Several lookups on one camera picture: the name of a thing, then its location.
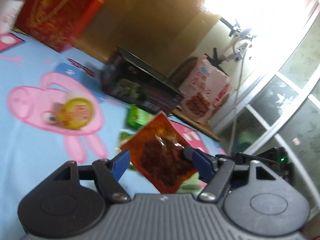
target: dark snack box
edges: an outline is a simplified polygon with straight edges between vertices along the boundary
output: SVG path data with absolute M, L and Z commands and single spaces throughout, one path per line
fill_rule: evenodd
M 101 83 L 106 94 L 152 114 L 169 114 L 183 99 L 165 76 L 121 47 L 102 70 Z

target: green snack package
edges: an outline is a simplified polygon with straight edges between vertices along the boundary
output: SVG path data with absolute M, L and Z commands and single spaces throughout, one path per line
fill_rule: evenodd
M 120 136 L 119 136 L 118 145 L 121 145 L 122 143 L 124 143 L 126 140 L 128 140 L 133 135 L 134 135 L 134 133 L 127 132 L 127 131 L 121 131 Z M 137 170 L 132 162 L 130 162 L 128 169 L 132 170 L 132 171 Z
M 179 190 L 178 193 L 196 193 L 201 190 L 201 185 L 200 185 L 200 180 L 199 178 L 199 173 L 193 174 L 193 176 L 190 179 L 185 180 Z
M 130 105 L 128 114 L 128 124 L 134 129 L 139 129 L 153 119 L 153 115 L 138 108 L 135 104 Z

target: red box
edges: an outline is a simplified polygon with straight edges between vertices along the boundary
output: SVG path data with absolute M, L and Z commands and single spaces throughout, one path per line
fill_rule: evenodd
M 72 47 L 105 0 L 27 0 L 16 27 L 62 52 Z

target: wooden cabinet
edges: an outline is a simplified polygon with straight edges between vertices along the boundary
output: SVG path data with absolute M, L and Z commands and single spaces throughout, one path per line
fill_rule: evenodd
M 117 46 L 166 75 L 219 20 L 205 0 L 107 0 L 76 47 L 105 62 Z

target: food packet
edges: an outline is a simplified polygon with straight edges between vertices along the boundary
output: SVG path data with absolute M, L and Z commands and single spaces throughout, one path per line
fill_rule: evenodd
M 206 55 L 201 55 L 196 67 L 179 87 L 185 96 L 180 108 L 187 117 L 203 124 L 228 95 L 229 87 L 229 77 L 212 66 Z
M 130 105 L 127 123 L 131 128 L 139 129 L 152 119 L 152 114 L 138 108 L 135 104 Z
M 190 179 L 187 179 L 184 181 L 179 190 L 178 193 L 196 193 L 201 190 L 201 181 L 199 180 L 199 173 L 195 173 L 191 176 Z
M 132 137 L 135 133 L 132 132 L 132 131 L 120 131 L 120 136 L 119 136 L 119 139 L 118 139 L 118 146 L 116 147 L 116 152 L 117 153 L 120 153 L 121 152 L 121 149 L 120 149 L 120 145 L 124 144 L 127 140 L 129 140 L 130 137 Z M 137 169 L 135 168 L 135 166 L 133 165 L 132 162 L 129 163 L 129 167 L 128 167 L 129 170 L 132 170 L 132 171 L 136 171 Z
M 129 150 L 131 162 L 161 194 L 176 193 L 197 170 L 183 155 L 188 142 L 173 128 L 163 112 L 120 146 Z

